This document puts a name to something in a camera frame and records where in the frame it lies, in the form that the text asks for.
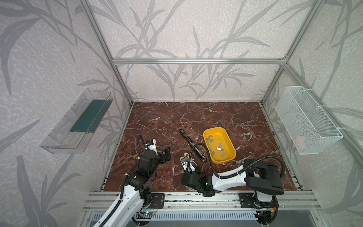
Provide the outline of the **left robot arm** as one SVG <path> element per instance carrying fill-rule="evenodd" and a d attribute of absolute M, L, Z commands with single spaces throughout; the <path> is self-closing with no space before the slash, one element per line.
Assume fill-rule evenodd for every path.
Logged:
<path fill-rule="evenodd" d="M 170 148 L 157 152 L 149 146 L 140 153 L 136 165 L 126 174 L 119 196 L 94 226 L 127 226 L 137 212 L 151 203 L 151 190 L 148 187 L 151 178 L 157 172 L 158 165 L 170 159 Z"/>

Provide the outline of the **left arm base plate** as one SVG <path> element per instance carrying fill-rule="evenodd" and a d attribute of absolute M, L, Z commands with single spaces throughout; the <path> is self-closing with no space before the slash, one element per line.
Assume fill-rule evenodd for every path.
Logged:
<path fill-rule="evenodd" d="M 146 207 L 148 209 L 162 209 L 164 207 L 164 202 L 164 193 L 151 193 L 146 197 Z"/>

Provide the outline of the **yellow plastic tray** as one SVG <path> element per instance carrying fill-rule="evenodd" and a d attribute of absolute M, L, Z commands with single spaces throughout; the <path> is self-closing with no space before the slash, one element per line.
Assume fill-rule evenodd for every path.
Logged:
<path fill-rule="evenodd" d="M 224 128 L 206 129 L 203 138 L 214 164 L 224 164 L 235 159 L 236 150 Z"/>

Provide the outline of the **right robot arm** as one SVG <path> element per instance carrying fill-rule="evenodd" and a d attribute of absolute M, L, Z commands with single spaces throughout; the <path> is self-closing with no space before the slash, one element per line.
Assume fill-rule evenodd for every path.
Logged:
<path fill-rule="evenodd" d="M 257 210 L 278 208 L 277 195 L 284 194 L 282 179 L 285 164 L 277 156 L 265 156 L 260 159 L 246 159 L 240 167 L 218 174 L 201 175 L 198 165 L 188 154 L 180 158 L 184 169 L 181 183 L 196 190 L 204 197 L 212 197 L 230 188 L 246 186 L 252 189 L 252 195 L 240 195 L 242 207 Z"/>

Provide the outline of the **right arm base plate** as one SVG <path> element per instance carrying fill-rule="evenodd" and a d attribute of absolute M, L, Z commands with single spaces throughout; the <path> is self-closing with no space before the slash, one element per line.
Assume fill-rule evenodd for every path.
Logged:
<path fill-rule="evenodd" d="M 241 208 L 254 208 L 257 210 L 262 208 L 254 201 L 254 193 L 239 193 L 238 196 Z"/>

